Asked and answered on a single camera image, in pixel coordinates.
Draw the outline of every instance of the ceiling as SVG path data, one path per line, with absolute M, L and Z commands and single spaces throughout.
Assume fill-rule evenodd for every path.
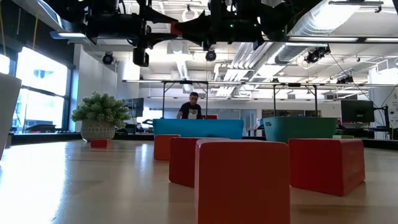
M 29 12 L 39 11 L 39 17 L 50 26 L 57 28 L 34 3 L 35 1 L 14 0 Z M 139 8 L 135 1 L 124 0 L 126 3 L 127 13 L 138 12 Z M 207 10 L 208 0 L 172 0 L 172 1 L 153 1 L 153 8 L 179 21 L 189 20 L 201 12 Z M 267 0 L 270 5 L 275 5 L 280 0 Z M 190 5 L 191 11 L 187 11 L 187 5 Z M 376 7 L 359 8 L 343 25 L 335 29 L 330 35 L 381 35 L 381 36 L 398 36 L 398 15 L 394 9 L 392 0 L 384 0 L 382 11 L 375 13 Z M 151 24 L 153 32 L 170 32 L 168 24 Z M 95 54 L 102 55 L 104 52 L 113 51 L 114 56 L 118 60 L 132 59 L 132 47 L 126 40 L 100 40 L 98 45 L 85 43 L 85 50 Z M 188 74 L 190 70 L 211 71 L 215 70 L 218 63 L 230 64 L 237 52 L 240 43 L 228 45 L 226 43 L 218 43 L 214 46 L 217 53 L 217 61 L 206 62 L 205 52 L 200 46 L 188 43 L 189 54 L 192 56 L 186 62 Z M 293 60 L 289 66 L 286 66 L 278 73 L 274 74 L 280 82 L 330 82 L 330 77 L 341 73 L 342 69 L 354 68 L 353 76 L 357 83 L 364 83 L 368 80 L 368 69 L 375 66 L 376 62 L 380 62 L 388 57 L 398 57 L 398 44 L 331 44 L 332 56 L 326 56 L 317 64 L 308 65 L 303 62 L 306 52 Z M 148 50 L 150 55 L 149 68 L 141 69 L 144 78 L 157 79 L 170 74 L 172 70 L 177 69 L 177 64 L 167 55 L 167 42 L 157 44 L 153 50 Z

